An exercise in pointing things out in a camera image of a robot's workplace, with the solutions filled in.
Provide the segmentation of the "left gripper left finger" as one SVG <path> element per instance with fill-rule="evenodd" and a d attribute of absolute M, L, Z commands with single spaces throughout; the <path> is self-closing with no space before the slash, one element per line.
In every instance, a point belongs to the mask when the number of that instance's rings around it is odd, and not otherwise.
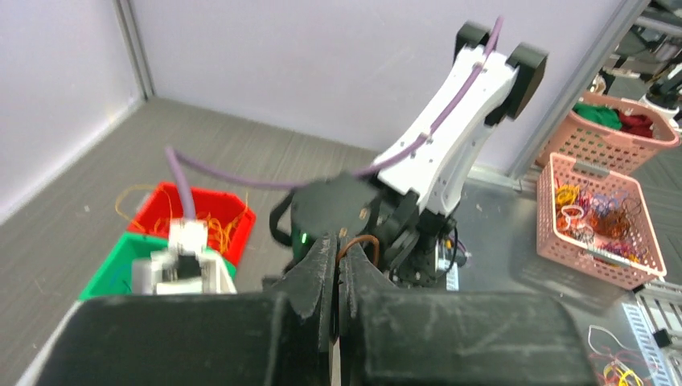
<path fill-rule="evenodd" d="M 328 385 L 337 239 L 260 293 L 81 303 L 35 385 Z"/>

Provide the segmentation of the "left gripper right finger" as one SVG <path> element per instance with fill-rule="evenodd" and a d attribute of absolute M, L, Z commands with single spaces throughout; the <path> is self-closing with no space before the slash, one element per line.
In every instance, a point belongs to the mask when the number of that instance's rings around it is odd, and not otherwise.
<path fill-rule="evenodd" d="M 401 289 L 357 240 L 338 254 L 344 385 L 595 385 L 577 325 L 543 294 Z"/>

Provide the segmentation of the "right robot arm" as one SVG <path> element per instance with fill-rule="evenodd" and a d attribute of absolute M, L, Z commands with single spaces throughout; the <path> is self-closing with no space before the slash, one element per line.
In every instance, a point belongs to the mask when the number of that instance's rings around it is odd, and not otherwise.
<path fill-rule="evenodd" d="M 544 77 L 548 54 L 497 51 L 501 26 L 464 24 L 452 67 L 410 127 L 362 170 L 294 185 L 269 230 L 294 262 L 326 232 L 357 239 L 391 281 L 430 287 L 464 264 L 454 213 L 476 158 L 505 119 L 516 119 Z"/>

